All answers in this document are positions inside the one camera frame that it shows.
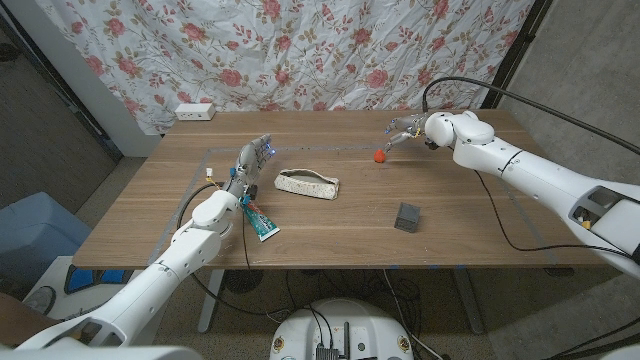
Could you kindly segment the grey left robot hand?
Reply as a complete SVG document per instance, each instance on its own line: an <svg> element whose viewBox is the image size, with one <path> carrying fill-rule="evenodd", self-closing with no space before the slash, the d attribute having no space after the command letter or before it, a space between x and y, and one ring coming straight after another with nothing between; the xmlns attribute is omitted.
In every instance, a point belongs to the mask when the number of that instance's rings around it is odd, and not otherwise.
<svg viewBox="0 0 640 360"><path fill-rule="evenodd" d="M230 171L230 178L222 189L237 198L242 197L256 183L262 168L273 154L269 133L249 142L241 149L235 166Z"/></svg>

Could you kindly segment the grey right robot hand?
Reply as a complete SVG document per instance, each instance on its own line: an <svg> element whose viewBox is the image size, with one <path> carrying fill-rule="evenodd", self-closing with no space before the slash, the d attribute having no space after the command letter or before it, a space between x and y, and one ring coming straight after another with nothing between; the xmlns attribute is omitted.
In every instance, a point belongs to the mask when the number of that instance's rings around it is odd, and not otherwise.
<svg viewBox="0 0 640 360"><path fill-rule="evenodd" d="M429 137L425 132L427 118L426 114L414 114L392 119L385 129L385 133L391 134L391 137L383 148L383 152L388 153L394 146L408 139L423 137L428 140Z"/></svg>

